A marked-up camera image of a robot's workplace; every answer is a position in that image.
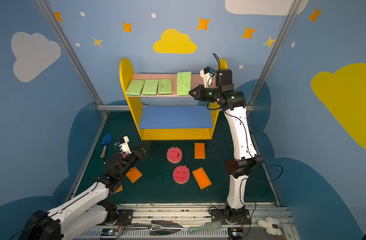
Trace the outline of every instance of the orange sponge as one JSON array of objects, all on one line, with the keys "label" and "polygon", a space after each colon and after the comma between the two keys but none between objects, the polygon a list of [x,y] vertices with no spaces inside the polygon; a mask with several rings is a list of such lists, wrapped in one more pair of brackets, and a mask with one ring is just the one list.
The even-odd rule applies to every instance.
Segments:
[{"label": "orange sponge", "polygon": [[195,158],[206,159],[205,144],[195,142]]},{"label": "orange sponge", "polygon": [[133,167],[127,172],[126,176],[132,183],[134,183],[142,176],[142,174],[136,167]]},{"label": "orange sponge", "polygon": [[120,187],[117,189],[117,191],[115,193],[120,192],[120,191],[123,191],[123,185],[120,185]]},{"label": "orange sponge", "polygon": [[192,171],[192,174],[194,175],[196,181],[198,182],[200,189],[208,187],[209,185],[212,184],[205,170],[202,167]]}]

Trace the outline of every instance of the green sponge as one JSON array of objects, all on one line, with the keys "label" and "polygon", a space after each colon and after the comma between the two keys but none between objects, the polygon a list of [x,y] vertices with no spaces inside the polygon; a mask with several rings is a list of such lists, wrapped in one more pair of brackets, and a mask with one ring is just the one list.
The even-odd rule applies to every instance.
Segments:
[{"label": "green sponge", "polygon": [[127,95],[140,96],[145,80],[132,79],[126,90]]},{"label": "green sponge", "polygon": [[156,95],[158,79],[146,79],[143,87],[143,95]]},{"label": "green sponge", "polygon": [[191,90],[191,72],[177,73],[176,94],[186,96]]},{"label": "green sponge", "polygon": [[159,93],[160,95],[172,94],[172,80],[159,79],[159,86],[157,87],[157,93]]}]

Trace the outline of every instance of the cloud decal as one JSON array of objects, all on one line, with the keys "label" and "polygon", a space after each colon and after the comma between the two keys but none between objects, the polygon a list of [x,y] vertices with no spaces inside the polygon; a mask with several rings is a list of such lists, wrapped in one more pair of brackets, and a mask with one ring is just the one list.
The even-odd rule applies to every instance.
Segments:
[{"label": "cloud decal", "polygon": [[29,82],[54,63],[61,54],[60,46],[40,33],[17,32],[12,36],[12,51],[16,57],[13,72],[18,80]]},{"label": "cloud decal", "polygon": [[163,32],[160,41],[154,43],[157,53],[193,53],[196,49],[196,44],[187,34],[171,28]]},{"label": "cloud decal", "polygon": [[354,63],[335,73],[320,72],[311,88],[349,135],[366,149],[366,63]]},{"label": "cloud decal", "polygon": [[[306,7],[308,0],[301,0],[296,14]],[[226,10],[233,14],[287,15],[292,0],[226,0]]]}]

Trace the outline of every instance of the white cloud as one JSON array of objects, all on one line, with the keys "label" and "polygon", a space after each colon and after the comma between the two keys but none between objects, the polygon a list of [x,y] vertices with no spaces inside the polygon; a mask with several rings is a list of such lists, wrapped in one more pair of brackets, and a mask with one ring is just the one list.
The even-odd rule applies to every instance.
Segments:
[{"label": "white cloud", "polygon": [[[306,7],[301,0],[297,14]],[[292,0],[226,0],[226,10],[234,14],[287,15]]]},{"label": "white cloud", "polygon": [[40,33],[17,32],[12,36],[12,51],[16,57],[13,72],[22,82],[29,82],[54,63],[61,54],[60,46]]}]

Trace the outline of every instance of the wall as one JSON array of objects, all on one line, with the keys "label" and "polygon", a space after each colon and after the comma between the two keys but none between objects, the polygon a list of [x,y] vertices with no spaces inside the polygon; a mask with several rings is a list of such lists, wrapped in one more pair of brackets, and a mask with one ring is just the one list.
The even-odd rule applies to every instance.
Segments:
[{"label": "wall", "polygon": [[[321,13],[313,18],[315,7]],[[301,239],[360,239],[366,233],[366,0],[310,0],[254,106],[249,120],[258,147],[268,163],[284,167],[273,184]],[[268,167],[271,177],[279,170]]]},{"label": "wall", "polygon": [[101,122],[35,1],[0,0],[0,240],[64,202]]},{"label": "wall", "polygon": [[[105,104],[125,100],[119,82],[121,58],[135,73],[199,73],[215,67],[212,53],[226,58],[235,87],[257,79],[291,0],[50,0],[84,68]],[[173,49],[157,46],[168,29],[189,39]],[[146,104],[194,104],[192,98],[143,98]]]}]

